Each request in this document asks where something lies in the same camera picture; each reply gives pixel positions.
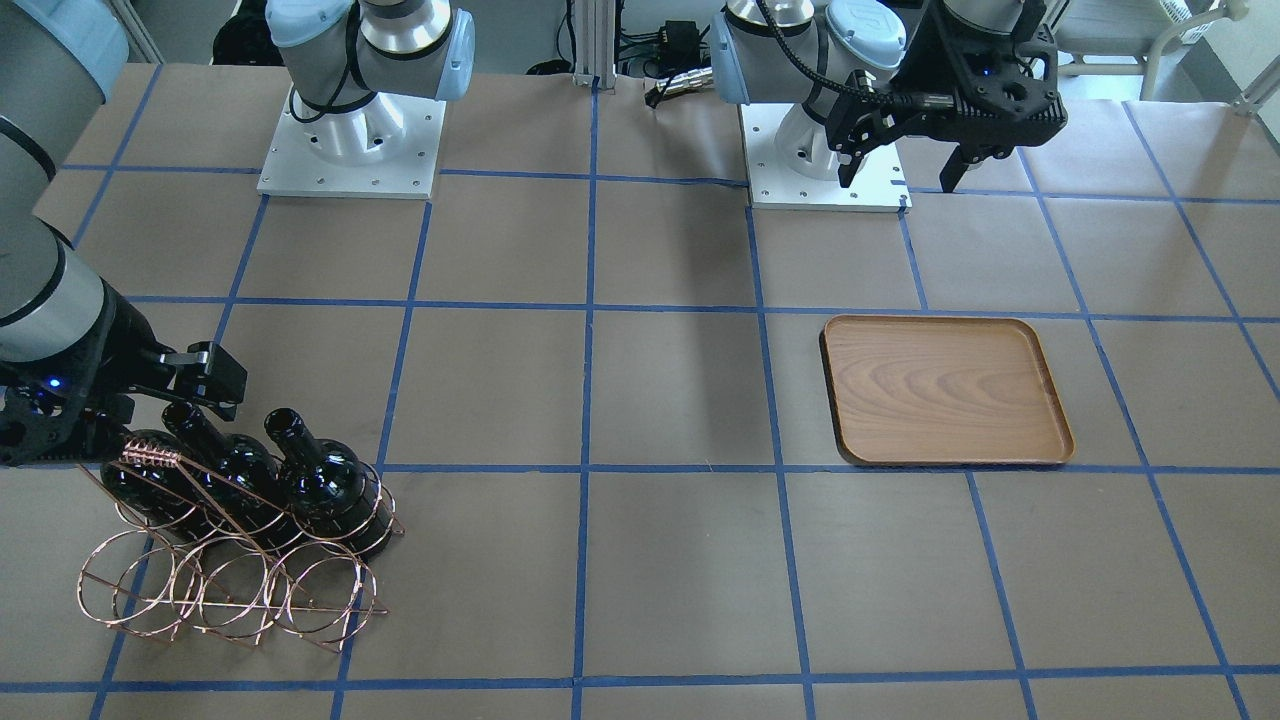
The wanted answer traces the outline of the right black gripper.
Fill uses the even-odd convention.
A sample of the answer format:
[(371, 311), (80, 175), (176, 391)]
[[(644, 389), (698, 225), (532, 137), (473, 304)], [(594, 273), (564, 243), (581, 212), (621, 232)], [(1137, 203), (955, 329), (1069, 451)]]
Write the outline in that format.
[(115, 290), (82, 340), (51, 357), (3, 364), (1, 461), (9, 468), (110, 462), (132, 419), (131, 393), (165, 395), (233, 421), (248, 373), (212, 341), (169, 352)]

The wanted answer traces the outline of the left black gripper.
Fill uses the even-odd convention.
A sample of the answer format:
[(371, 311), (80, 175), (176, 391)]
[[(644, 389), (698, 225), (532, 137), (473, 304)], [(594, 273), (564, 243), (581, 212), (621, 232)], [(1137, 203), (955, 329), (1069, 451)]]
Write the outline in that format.
[[(897, 73), (852, 70), (842, 85), (906, 94), (910, 105), (893, 109), (905, 135), (963, 146), (940, 172), (940, 188), (952, 193), (989, 156), (1047, 143), (1068, 123), (1047, 9), (1044, 1), (925, 1)], [(836, 94), (826, 142), (842, 188), (873, 150), (890, 143), (891, 126), (891, 111), (879, 102)]]

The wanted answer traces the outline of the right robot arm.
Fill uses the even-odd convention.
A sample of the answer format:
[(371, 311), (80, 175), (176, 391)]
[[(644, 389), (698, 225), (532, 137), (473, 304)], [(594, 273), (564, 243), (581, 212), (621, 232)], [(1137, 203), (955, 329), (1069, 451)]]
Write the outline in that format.
[[(477, 22), (453, 1), (269, 1), (291, 78), (265, 197), (433, 195), (445, 105), (475, 70)], [(244, 368), (220, 345), (161, 342), (42, 204), (131, 56), (105, 1), (3, 4), (3, 464), (108, 462), (134, 398), (234, 420)]]

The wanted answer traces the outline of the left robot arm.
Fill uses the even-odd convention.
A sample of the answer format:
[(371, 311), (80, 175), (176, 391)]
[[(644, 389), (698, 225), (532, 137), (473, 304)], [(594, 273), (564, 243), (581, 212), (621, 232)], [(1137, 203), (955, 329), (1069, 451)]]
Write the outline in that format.
[(1068, 123), (1043, 1), (728, 1), (710, 27), (718, 95), (785, 104), (785, 164), (849, 188), (902, 137), (951, 143), (940, 187)]

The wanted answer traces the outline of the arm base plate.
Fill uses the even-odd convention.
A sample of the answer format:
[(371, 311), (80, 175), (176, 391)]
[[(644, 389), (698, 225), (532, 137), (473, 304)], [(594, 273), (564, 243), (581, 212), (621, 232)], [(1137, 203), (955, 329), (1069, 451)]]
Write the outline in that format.
[(911, 208), (893, 145), (872, 151), (844, 187), (824, 128), (800, 105), (755, 102), (739, 110), (755, 209), (897, 213)]
[(448, 105), (378, 94), (319, 117), (289, 94), (257, 182), (273, 197), (429, 200)]

